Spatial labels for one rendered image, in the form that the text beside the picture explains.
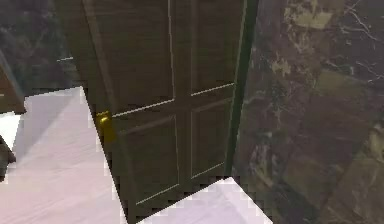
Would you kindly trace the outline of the dark brown panelled door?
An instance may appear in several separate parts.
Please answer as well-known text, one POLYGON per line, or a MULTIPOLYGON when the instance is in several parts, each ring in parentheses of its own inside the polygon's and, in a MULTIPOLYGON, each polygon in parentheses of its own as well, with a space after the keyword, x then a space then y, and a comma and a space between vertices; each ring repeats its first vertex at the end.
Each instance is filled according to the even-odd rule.
POLYGON ((222 179, 247 0, 54 0, 127 224, 222 179))

